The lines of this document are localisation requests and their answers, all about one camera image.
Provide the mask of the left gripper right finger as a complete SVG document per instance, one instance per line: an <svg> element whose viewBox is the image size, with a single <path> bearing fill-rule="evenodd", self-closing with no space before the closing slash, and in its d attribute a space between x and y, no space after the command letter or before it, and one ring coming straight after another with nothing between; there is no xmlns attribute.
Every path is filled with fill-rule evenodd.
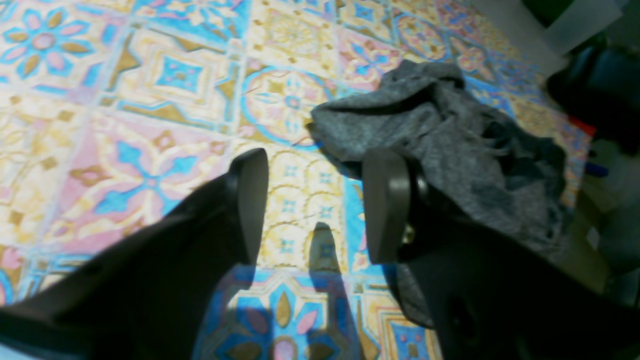
<svg viewBox="0 0 640 360"><path fill-rule="evenodd" d="M406 267L446 360L635 360L639 312L464 214L415 158L362 160L372 264Z"/></svg>

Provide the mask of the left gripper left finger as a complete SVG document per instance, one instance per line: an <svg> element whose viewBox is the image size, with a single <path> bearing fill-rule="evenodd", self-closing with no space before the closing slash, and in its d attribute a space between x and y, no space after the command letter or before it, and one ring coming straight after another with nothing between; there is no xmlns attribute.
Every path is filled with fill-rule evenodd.
<svg viewBox="0 0 640 360"><path fill-rule="evenodd" d="M218 283L258 262L268 182L263 148L238 155L160 221L2 307L1 346L46 360L189 360Z"/></svg>

